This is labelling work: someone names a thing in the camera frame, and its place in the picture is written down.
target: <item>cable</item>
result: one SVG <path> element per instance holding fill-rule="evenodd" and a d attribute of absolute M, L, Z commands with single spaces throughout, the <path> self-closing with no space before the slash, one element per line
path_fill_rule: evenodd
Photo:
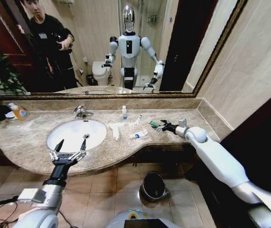
<path fill-rule="evenodd" d="M 78 227 L 76 227 L 76 226 L 72 226 L 72 224 L 65 218 L 65 216 L 64 216 L 64 214 L 61 212 L 61 211 L 59 211 L 59 213 L 61 214 L 61 216 L 64 218 L 64 220 L 69 224 L 69 228 L 78 228 Z"/>
<path fill-rule="evenodd" d="M 8 228 L 9 227 L 9 224 L 10 223 L 13 223 L 13 222 L 16 222 L 18 219 L 16 219 L 16 220 L 14 220 L 14 221 L 8 221 L 8 219 L 15 213 L 15 211 L 17 210 L 17 207 L 18 207 L 18 204 L 16 203 L 16 202 L 13 202 L 14 204 L 15 204 L 15 209 L 13 210 L 13 212 L 5 219 L 5 220 L 3 220 L 3 219 L 0 219 L 0 221 L 2 221 L 1 223 L 0 223 L 0 228 Z"/>

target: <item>marble countertop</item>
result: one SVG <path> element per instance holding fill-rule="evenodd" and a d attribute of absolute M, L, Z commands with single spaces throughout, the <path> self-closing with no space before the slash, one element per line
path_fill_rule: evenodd
<path fill-rule="evenodd" d="M 164 145 L 186 143 L 181 137 L 172 132 L 156 132 L 150 125 L 151 120 L 159 122 L 168 119 L 177 124 L 179 118 L 186 117 L 189 127 L 199 126 L 205 129 L 208 135 L 219 141 L 219 138 L 210 128 L 209 124 L 196 109 L 153 109 L 128 110 L 127 120 L 122 120 L 121 110 L 92 111 L 94 116 L 87 120 L 97 120 L 106 125 L 107 135 L 104 141 L 87 150 L 87 155 L 76 165 L 72 166 L 69 175 L 107 170 L 115 164 L 132 156 L 139 149 L 147 145 Z M 142 120 L 135 125 L 139 115 Z M 47 137 L 56 126 L 72 121 L 75 115 L 71 111 L 36 111 L 24 120 L 6 120 L 0 123 L 0 149 L 17 166 L 40 174 L 50 174 L 53 170 L 47 146 Z M 113 139 L 110 123 L 123 123 L 119 127 L 121 138 Z M 148 135 L 131 139 L 130 134 L 146 128 Z"/>

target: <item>door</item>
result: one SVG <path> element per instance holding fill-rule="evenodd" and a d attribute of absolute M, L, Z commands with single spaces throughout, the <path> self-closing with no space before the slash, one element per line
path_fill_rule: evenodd
<path fill-rule="evenodd" d="M 180 0 L 160 91 L 181 91 L 208 28 L 217 0 Z"/>
<path fill-rule="evenodd" d="M 0 1 L 0 53 L 8 56 L 9 62 L 21 74 L 21 81 L 27 91 L 37 92 L 39 80 L 34 65 L 33 52 L 29 43 L 14 24 Z"/>

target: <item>mirror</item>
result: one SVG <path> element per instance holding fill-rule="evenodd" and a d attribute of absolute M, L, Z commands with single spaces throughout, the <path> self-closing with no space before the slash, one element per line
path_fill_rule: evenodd
<path fill-rule="evenodd" d="M 0 54 L 18 95 L 192 93 L 236 4 L 1 0 Z"/>

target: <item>faucet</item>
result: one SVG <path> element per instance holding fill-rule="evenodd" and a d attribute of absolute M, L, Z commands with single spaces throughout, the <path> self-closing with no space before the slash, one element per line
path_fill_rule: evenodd
<path fill-rule="evenodd" d="M 76 114 L 75 119 L 79 119 L 80 117 L 84 118 L 87 116 L 93 116 L 94 114 L 91 112 L 86 111 L 86 107 L 78 106 L 74 110 L 74 114 Z"/>

